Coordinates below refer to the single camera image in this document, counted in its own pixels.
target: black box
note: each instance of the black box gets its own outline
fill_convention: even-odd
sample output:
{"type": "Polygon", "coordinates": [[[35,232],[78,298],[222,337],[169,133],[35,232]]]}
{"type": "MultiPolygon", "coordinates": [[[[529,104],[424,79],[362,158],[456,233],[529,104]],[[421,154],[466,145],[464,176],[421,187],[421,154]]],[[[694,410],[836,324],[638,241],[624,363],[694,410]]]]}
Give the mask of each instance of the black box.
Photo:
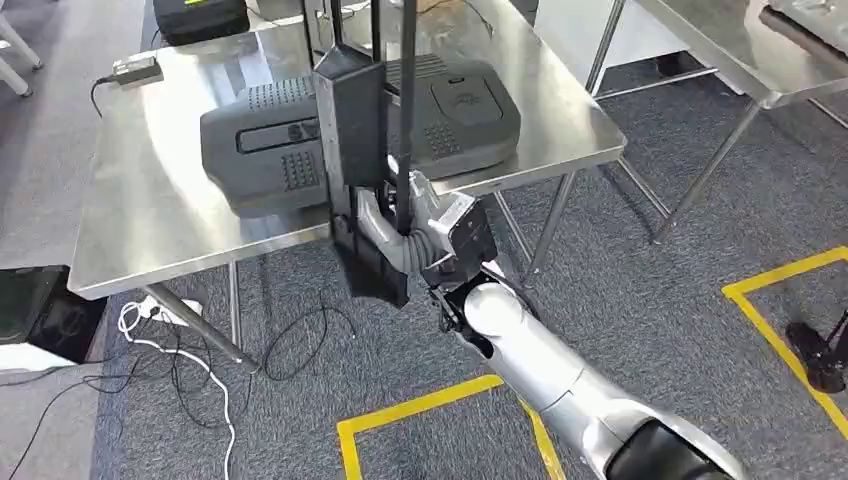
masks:
{"type": "Polygon", "coordinates": [[[245,0],[153,0],[159,34],[171,45],[226,37],[250,29],[245,0]]]}

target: gray carpet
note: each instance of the gray carpet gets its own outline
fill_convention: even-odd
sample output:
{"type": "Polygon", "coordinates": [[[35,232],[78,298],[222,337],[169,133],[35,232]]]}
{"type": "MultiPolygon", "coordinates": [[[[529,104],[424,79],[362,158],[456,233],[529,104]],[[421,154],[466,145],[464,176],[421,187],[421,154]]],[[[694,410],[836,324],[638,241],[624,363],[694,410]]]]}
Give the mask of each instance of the gray carpet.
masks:
{"type": "Polygon", "coordinates": [[[98,135],[88,99],[112,62],[137,51],[139,0],[8,0],[3,14],[45,64],[20,98],[0,85],[0,268],[69,265],[98,135]]]}

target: silver robot arm segment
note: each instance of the silver robot arm segment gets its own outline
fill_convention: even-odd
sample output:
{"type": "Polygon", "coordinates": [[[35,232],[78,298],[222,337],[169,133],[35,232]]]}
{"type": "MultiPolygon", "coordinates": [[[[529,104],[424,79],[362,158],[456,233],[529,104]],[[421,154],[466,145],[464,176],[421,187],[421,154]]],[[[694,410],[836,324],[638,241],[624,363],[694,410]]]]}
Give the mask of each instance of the silver robot arm segment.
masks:
{"type": "Polygon", "coordinates": [[[504,285],[488,282],[471,289],[463,313],[468,326],[492,345],[489,351],[476,348],[484,361],[598,478],[748,478],[744,467],[700,429],[646,405],[593,370],[504,285]]]}

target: metal bar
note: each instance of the metal bar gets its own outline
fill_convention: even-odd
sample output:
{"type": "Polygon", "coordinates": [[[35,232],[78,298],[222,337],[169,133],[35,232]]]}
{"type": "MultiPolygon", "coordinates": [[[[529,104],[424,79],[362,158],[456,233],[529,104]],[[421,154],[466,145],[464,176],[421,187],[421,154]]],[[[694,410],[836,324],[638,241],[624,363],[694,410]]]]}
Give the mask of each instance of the metal bar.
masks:
{"type": "Polygon", "coordinates": [[[168,290],[168,287],[164,284],[154,283],[144,287],[143,290],[151,297],[155,298],[160,305],[170,310],[180,320],[186,322],[192,328],[197,330],[203,338],[212,342],[213,345],[226,353],[234,362],[244,366],[250,374],[254,374],[259,371],[258,363],[253,361],[253,359],[247,356],[247,354],[240,348],[233,345],[226,336],[218,330],[215,330],[212,325],[209,325],[206,320],[201,318],[200,315],[195,313],[194,310],[183,303],[183,301],[180,300],[180,297],[174,295],[173,292],[168,290]]]}
{"type": "Polygon", "coordinates": [[[230,323],[233,327],[233,343],[242,348],[241,342],[241,302],[239,301],[238,263],[229,264],[230,277],[230,323]]]}
{"type": "Polygon", "coordinates": [[[521,252],[524,254],[524,258],[527,259],[527,262],[530,262],[533,260],[533,256],[530,254],[530,244],[527,242],[527,238],[524,237],[524,233],[521,231],[521,227],[518,226],[518,222],[515,221],[515,217],[512,216],[512,211],[509,209],[506,199],[503,198],[501,192],[495,192],[493,195],[495,196],[495,201],[498,202],[498,206],[501,207],[504,217],[506,217],[506,223],[509,225],[509,229],[512,230],[512,234],[515,236],[515,241],[517,241],[518,246],[521,247],[521,252]]]}
{"type": "Polygon", "coordinates": [[[733,129],[732,132],[724,139],[721,146],[718,150],[713,154],[713,157],[710,159],[710,163],[707,164],[707,167],[698,175],[698,178],[695,179],[695,182],[689,187],[689,190],[686,191],[686,194],[683,196],[683,200],[680,201],[680,204],[674,209],[674,212],[665,219],[660,229],[657,231],[657,234],[653,238],[653,242],[656,244],[662,243],[665,237],[668,235],[668,232],[671,228],[677,224],[677,219],[680,215],[689,209],[695,200],[701,194],[701,191],[704,189],[704,185],[707,183],[707,180],[710,179],[715,169],[719,166],[724,157],[727,156],[727,153],[733,148],[733,145],[742,137],[742,134],[745,133],[745,130],[748,129],[748,126],[751,125],[751,122],[754,118],[757,117],[757,114],[760,113],[760,104],[757,103],[756,100],[751,100],[750,105],[748,105],[748,109],[745,110],[745,114],[742,115],[742,118],[739,120],[739,123],[733,129]]]}
{"type": "Polygon", "coordinates": [[[630,177],[630,179],[633,180],[633,183],[635,183],[636,186],[639,187],[639,190],[642,192],[643,195],[645,195],[645,198],[647,198],[648,201],[651,202],[651,205],[653,205],[654,208],[657,209],[657,212],[659,212],[659,214],[662,215],[663,218],[668,218],[668,215],[670,213],[668,207],[666,207],[662,200],[660,200],[659,195],[654,192],[648,181],[645,180],[645,178],[642,177],[642,175],[640,175],[635,168],[633,168],[633,165],[631,165],[626,158],[619,158],[618,164],[621,165],[622,169],[624,169],[624,173],[626,173],[630,177]]]}
{"type": "Polygon", "coordinates": [[[409,208],[409,165],[412,161],[412,121],[415,111],[415,28],[418,1],[403,2],[400,41],[400,152],[397,175],[397,231],[409,234],[412,215],[409,208]]]}
{"type": "Polygon", "coordinates": [[[839,115],[837,115],[837,114],[836,114],[833,110],[831,110],[831,109],[827,108],[827,107],[826,107],[823,103],[821,103],[820,101],[816,100],[815,98],[811,98],[811,99],[810,99],[810,103],[812,103],[814,107],[816,107],[816,108],[818,108],[819,110],[821,110],[821,111],[822,111],[822,113],[824,113],[825,115],[827,115],[828,117],[830,117],[830,119],[831,119],[831,120],[833,120],[834,122],[836,122],[836,123],[838,123],[840,126],[842,126],[842,128],[844,128],[844,129],[848,130],[848,121],[845,121],[842,117],[840,117],[839,115]]]}
{"type": "Polygon", "coordinates": [[[371,2],[371,59],[375,62],[382,61],[383,41],[381,39],[380,2],[371,2]]]}
{"type": "Polygon", "coordinates": [[[303,16],[303,39],[306,41],[306,56],[309,58],[309,68],[315,68],[315,58],[312,57],[312,34],[309,32],[309,15],[306,0],[300,0],[300,14],[303,16]]]}
{"type": "Polygon", "coordinates": [[[665,78],[663,80],[648,83],[646,85],[641,85],[638,87],[628,88],[626,90],[617,90],[613,92],[606,92],[595,97],[595,100],[607,100],[610,98],[620,97],[622,95],[629,95],[631,93],[643,92],[645,90],[650,90],[652,88],[661,87],[663,85],[670,85],[672,83],[682,82],[685,80],[691,80],[693,78],[703,77],[706,75],[712,75],[713,73],[718,72],[717,68],[701,68],[698,70],[693,70],[691,72],[681,73],[680,75],[674,75],[672,77],[665,78]]]}
{"type": "Polygon", "coordinates": [[[330,0],[330,23],[333,26],[333,45],[344,45],[341,0],[330,0]]]}
{"type": "Polygon", "coordinates": [[[527,270],[526,276],[538,272],[542,262],[545,261],[545,256],[548,254],[548,249],[551,247],[554,234],[562,219],[562,213],[565,211],[568,196],[571,195],[571,190],[574,189],[574,180],[576,178],[577,172],[572,172],[560,179],[556,196],[551,204],[551,210],[548,212],[548,218],[545,220],[545,227],[542,229],[542,236],[539,238],[538,245],[536,245],[536,252],[533,254],[533,260],[530,262],[530,268],[527,270]]]}
{"type": "Polygon", "coordinates": [[[23,55],[34,70],[38,70],[44,66],[44,64],[41,63],[41,59],[38,58],[38,55],[29,48],[29,45],[27,45],[24,39],[18,35],[18,32],[9,25],[9,22],[6,21],[6,18],[2,14],[0,14],[0,38],[5,39],[18,51],[18,53],[23,55]]]}
{"type": "Polygon", "coordinates": [[[32,95],[32,88],[26,83],[26,80],[21,78],[2,58],[0,58],[0,81],[8,83],[12,90],[22,97],[32,95]]]}
{"type": "Polygon", "coordinates": [[[618,28],[618,20],[621,18],[621,11],[624,9],[626,0],[614,0],[610,16],[607,18],[607,24],[604,27],[604,33],[601,35],[601,43],[598,44],[598,50],[595,52],[595,59],[592,61],[592,68],[589,70],[589,78],[586,80],[586,91],[589,95],[595,93],[598,87],[598,80],[601,78],[601,70],[604,67],[604,60],[607,58],[612,37],[615,35],[615,30],[618,28]]]}

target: power strip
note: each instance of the power strip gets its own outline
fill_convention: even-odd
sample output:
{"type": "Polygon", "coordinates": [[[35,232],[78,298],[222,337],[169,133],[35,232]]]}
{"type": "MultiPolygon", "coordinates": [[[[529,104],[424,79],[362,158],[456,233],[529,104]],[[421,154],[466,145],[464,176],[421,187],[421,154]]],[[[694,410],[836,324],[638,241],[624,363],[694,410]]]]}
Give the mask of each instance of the power strip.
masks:
{"type": "MultiPolygon", "coordinates": [[[[200,305],[199,302],[196,302],[194,300],[186,300],[186,299],[182,299],[182,300],[183,300],[183,303],[188,305],[188,308],[194,310],[194,312],[196,314],[198,314],[198,315],[202,314],[203,306],[200,305]]],[[[174,325],[179,325],[181,327],[187,327],[188,326],[188,324],[185,323],[183,321],[183,319],[174,315],[170,310],[163,307],[162,305],[159,305],[159,302],[157,302],[156,299],[151,297],[150,295],[148,295],[147,298],[145,298],[143,302],[138,304],[138,313],[139,313],[139,315],[141,315],[144,318],[149,318],[151,320],[156,320],[158,322],[172,323],[174,325]],[[157,310],[155,315],[151,316],[154,309],[158,309],[158,310],[157,310]]]]}

